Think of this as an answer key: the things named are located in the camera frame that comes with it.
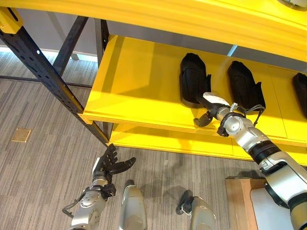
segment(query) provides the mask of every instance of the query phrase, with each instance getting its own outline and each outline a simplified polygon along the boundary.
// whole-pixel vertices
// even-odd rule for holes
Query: yellow shelf
[[[278,0],[0,0],[236,44],[306,61],[307,13]]]
[[[306,141],[307,119],[300,110],[298,98],[295,93],[285,93],[289,90],[293,91],[292,78],[296,73],[276,67],[269,67],[269,73],[272,77],[287,137]]]
[[[233,60],[242,61],[262,82],[267,109],[260,117],[258,128],[276,143],[305,146],[306,138],[289,138],[274,93],[271,76],[274,67],[238,58],[177,47],[133,38],[114,36],[110,39],[81,118],[87,123],[108,121],[173,131],[215,135],[219,126],[213,121],[205,128],[195,127],[193,118],[205,109],[190,109],[181,104],[179,95],[180,62],[188,53],[198,54],[212,74],[212,90],[231,98],[227,68]],[[293,94],[292,87],[283,94]],[[293,116],[300,113],[293,107]]]
[[[252,160],[231,138],[182,133],[134,125],[114,124],[110,142],[117,146],[163,150],[203,156]],[[297,146],[278,146],[299,164],[307,165],[307,149]]]

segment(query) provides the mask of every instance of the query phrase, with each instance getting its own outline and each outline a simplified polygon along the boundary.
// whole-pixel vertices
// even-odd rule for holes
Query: metal upright post
[[[107,136],[95,122],[86,124],[78,114],[84,111],[83,106],[74,96],[58,71],[50,64],[42,51],[35,44],[28,32],[22,26],[22,19],[15,9],[0,7],[1,40],[13,51],[13,53],[28,67],[28,69],[43,83],[43,85],[105,146],[109,142]],[[69,47],[62,47],[61,50],[71,50]],[[67,62],[64,58],[62,67]]]

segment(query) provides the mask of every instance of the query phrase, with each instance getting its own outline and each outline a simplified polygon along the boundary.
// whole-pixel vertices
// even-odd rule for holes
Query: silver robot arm
[[[98,230],[100,216],[109,197],[115,196],[116,188],[112,184],[112,175],[124,172],[132,167],[136,159],[118,162],[116,149],[109,145],[104,155],[97,158],[93,167],[93,183],[84,189],[74,202],[63,208],[63,212],[72,218],[69,230]],[[68,210],[78,204],[75,215]]]
[[[259,165],[266,176],[267,192],[276,204],[290,209],[294,230],[307,230],[307,171],[255,128],[245,115],[234,112],[238,108],[236,103],[230,107],[224,99],[207,92],[199,102],[208,109],[207,120],[202,123],[210,122],[212,117],[221,122],[217,133],[233,136]]]

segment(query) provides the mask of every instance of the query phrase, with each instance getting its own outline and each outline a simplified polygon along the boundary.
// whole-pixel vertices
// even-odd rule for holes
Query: black metal frame
[[[106,45],[109,42],[109,29],[106,20],[95,19],[95,33],[96,33],[96,46],[97,46],[97,59],[98,66],[100,65]]]
[[[87,22],[87,19],[88,17],[77,17],[71,27],[71,30],[66,36],[66,39],[63,42],[61,49],[59,50],[57,58],[54,60],[53,67],[56,69],[60,76],[63,75],[63,72]]]
[[[106,147],[108,137],[93,122],[86,124],[78,114],[84,112],[84,108],[74,96],[61,75],[67,65],[69,56],[87,21],[85,17],[78,17],[71,28],[63,46],[56,58],[54,66],[50,64],[42,51],[33,41],[26,29],[22,26],[16,34],[6,34],[0,30],[0,38],[13,51],[13,53],[25,64],[28,69],[43,83],[43,85]]]

